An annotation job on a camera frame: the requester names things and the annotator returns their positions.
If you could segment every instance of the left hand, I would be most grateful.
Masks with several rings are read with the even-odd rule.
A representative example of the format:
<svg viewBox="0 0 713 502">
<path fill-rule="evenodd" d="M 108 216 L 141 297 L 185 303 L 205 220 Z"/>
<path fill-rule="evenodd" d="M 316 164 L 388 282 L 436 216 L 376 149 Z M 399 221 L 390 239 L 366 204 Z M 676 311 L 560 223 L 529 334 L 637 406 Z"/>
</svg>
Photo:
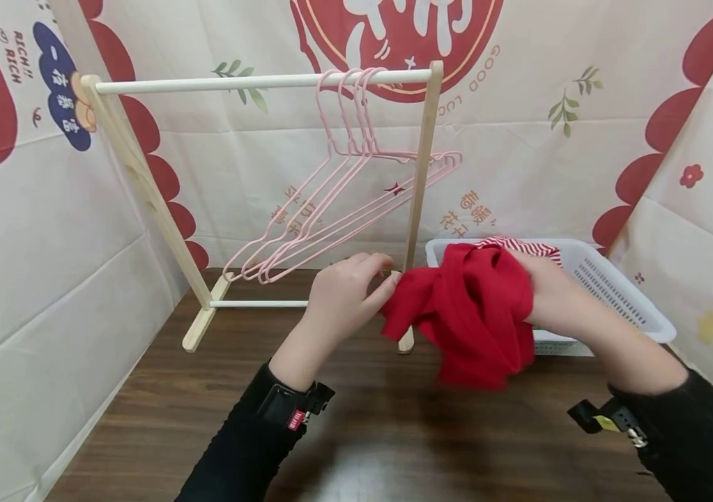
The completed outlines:
<svg viewBox="0 0 713 502">
<path fill-rule="evenodd" d="M 400 274 L 391 274 L 371 294 L 367 287 L 392 258 L 360 253 L 319 271 L 309 305 L 270 362 L 270 371 L 295 390 L 309 388 L 334 349 L 365 325 L 392 296 Z"/>
</svg>

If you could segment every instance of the black sleeve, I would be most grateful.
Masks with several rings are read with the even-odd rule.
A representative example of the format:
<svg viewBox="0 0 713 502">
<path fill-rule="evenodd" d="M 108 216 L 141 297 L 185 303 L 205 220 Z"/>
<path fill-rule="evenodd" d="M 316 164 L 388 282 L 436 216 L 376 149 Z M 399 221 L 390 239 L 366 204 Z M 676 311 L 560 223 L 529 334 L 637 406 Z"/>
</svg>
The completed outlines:
<svg viewBox="0 0 713 502">
<path fill-rule="evenodd" d="M 641 463 L 674 502 L 713 502 L 713 386 L 695 371 L 663 395 L 611 392 L 635 415 L 648 445 Z"/>
<path fill-rule="evenodd" d="M 176 502 L 261 502 L 278 466 L 305 434 L 256 413 L 275 384 L 265 364 L 183 484 Z"/>
</svg>

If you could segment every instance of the clothes rack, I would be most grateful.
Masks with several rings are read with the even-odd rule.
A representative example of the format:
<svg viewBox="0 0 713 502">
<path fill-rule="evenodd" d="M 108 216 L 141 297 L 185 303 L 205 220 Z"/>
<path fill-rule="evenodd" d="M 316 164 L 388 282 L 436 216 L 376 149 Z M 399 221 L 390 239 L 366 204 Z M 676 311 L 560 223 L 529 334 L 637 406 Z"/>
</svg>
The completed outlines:
<svg viewBox="0 0 713 502">
<path fill-rule="evenodd" d="M 337 85 L 346 74 L 332 73 L 323 83 Z M 345 84 L 352 84 L 360 73 L 348 75 Z M 103 82 L 98 75 L 84 75 L 81 85 L 91 101 L 94 114 L 100 125 L 105 129 L 108 141 L 112 145 L 125 173 L 139 187 L 140 195 L 146 205 L 152 210 L 155 221 L 173 254 L 181 271 L 186 276 L 194 295 L 201 303 L 201 310 L 194 318 L 188 332 L 183 337 L 183 348 L 187 352 L 197 350 L 203 334 L 208 329 L 214 314 L 219 308 L 231 307 L 305 307 L 307 301 L 226 301 L 225 293 L 231 284 L 233 274 L 220 275 L 212 289 L 208 288 L 201 271 L 194 263 L 178 227 L 173 221 L 167 203 L 150 173 L 145 155 L 141 152 L 128 122 L 123 118 L 121 106 L 114 96 L 120 94 L 140 94 L 156 92 L 188 92 L 188 91 L 228 91 L 238 89 L 276 89 L 298 88 L 299 86 L 317 86 L 322 74 L 305 75 L 263 75 L 232 77 L 228 79 L 168 79 L 144 80 L 134 82 Z M 434 126 L 437 107 L 440 100 L 440 87 L 443 81 L 443 64 L 432 61 L 429 69 L 421 70 L 388 70 L 374 75 L 371 84 L 426 84 L 426 95 L 423 106 L 423 117 L 420 123 L 420 138 L 415 161 L 415 181 L 407 232 L 407 247 L 404 255 L 403 271 L 407 271 L 415 259 L 420 213 L 423 209 L 423 199 L 426 187 L 426 175 L 431 158 L 431 143 L 434 141 Z M 399 341 L 400 353 L 409 353 L 414 347 L 414 337 L 411 328 Z"/>
</svg>

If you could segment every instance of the red circular logo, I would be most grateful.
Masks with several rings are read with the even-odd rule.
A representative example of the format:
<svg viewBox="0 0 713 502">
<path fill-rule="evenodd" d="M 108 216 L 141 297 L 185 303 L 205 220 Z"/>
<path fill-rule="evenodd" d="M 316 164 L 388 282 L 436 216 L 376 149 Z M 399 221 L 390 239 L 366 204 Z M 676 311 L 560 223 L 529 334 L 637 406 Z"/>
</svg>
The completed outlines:
<svg viewBox="0 0 713 502">
<path fill-rule="evenodd" d="M 445 92 L 482 55 L 502 4 L 503 0 L 293 0 L 293 14 L 315 72 L 320 71 L 319 64 L 305 44 L 298 17 L 336 68 L 420 69 L 441 59 Z M 391 101 L 418 102 L 424 99 L 425 85 L 381 85 L 374 92 Z"/>
</svg>

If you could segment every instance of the white plastic basket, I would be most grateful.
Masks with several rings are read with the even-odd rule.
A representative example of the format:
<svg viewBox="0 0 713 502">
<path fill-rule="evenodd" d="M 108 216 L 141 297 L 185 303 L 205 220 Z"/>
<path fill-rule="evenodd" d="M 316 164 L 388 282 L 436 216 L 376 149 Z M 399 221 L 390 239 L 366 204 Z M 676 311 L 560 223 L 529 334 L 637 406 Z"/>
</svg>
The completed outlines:
<svg viewBox="0 0 713 502">
<path fill-rule="evenodd" d="M 429 266 L 440 266 L 448 244 L 476 243 L 481 238 L 435 238 L 426 243 Z M 658 343 L 671 342 L 677 330 L 624 274 L 616 269 L 590 244 L 573 238 L 522 238 L 524 242 L 538 242 L 556 246 L 562 255 L 562 268 L 584 289 L 616 311 Z M 573 338 L 566 338 L 535 329 L 537 355 L 590 356 L 590 350 Z"/>
</svg>

